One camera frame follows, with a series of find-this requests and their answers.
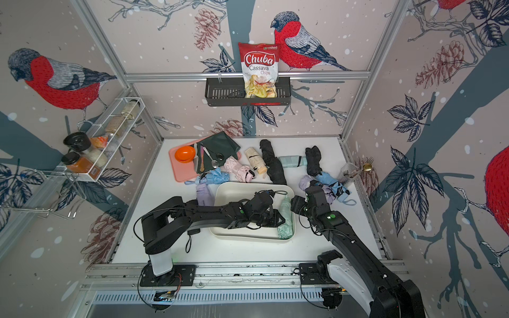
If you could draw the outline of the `lavender umbrella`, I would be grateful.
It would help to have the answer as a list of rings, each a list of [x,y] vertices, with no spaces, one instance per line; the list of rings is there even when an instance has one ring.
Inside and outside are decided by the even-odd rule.
[[[215,199],[207,184],[196,186],[196,199],[199,206],[214,206]]]
[[[328,204],[330,205],[337,199],[336,195],[334,194],[333,190],[329,185],[324,185],[309,175],[303,176],[299,181],[299,188],[302,191],[305,191],[310,186],[320,186],[325,193]]]

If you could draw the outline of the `mint green umbrella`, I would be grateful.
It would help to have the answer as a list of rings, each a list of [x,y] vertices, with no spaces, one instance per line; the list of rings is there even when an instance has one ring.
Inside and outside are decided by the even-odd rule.
[[[293,213],[290,209],[290,199],[288,196],[285,196],[278,208],[279,213],[284,218],[284,223],[277,227],[278,237],[281,240],[291,239],[294,235],[294,227],[292,221]]]

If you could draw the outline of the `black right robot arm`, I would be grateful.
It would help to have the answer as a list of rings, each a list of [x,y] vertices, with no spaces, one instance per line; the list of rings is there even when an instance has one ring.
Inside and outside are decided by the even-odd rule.
[[[346,217],[330,208],[323,189],[311,186],[291,200],[291,211],[308,219],[336,249],[320,255],[317,269],[338,283],[369,317],[425,317],[419,288],[403,281],[363,243]]]

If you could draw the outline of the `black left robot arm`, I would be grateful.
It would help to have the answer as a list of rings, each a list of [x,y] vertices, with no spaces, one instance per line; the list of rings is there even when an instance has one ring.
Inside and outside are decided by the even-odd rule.
[[[180,196],[172,197],[157,208],[143,215],[143,246],[149,256],[152,273],[163,276],[173,271],[172,245],[185,233],[202,228],[222,229],[264,227],[276,228],[286,220],[278,209],[273,208],[276,192],[256,192],[252,199],[229,202],[220,206],[201,206],[196,200],[183,202]]]

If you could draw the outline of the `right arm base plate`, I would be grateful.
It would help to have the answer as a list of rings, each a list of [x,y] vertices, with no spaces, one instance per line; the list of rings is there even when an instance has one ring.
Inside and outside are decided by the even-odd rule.
[[[333,281],[323,269],[319,269],[316,263],[299,263],[296,273],[300,277],[301,285],[335,285]]]

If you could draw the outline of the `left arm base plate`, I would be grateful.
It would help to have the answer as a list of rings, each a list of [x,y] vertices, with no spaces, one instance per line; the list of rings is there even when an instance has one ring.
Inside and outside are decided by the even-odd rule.
[[[188,287],[194,283],[197,266],[193,264],[174,265],[166,274],[156,276],[152,264],[148,263],[141,272],[139,286],[144,288],[155,287]]]

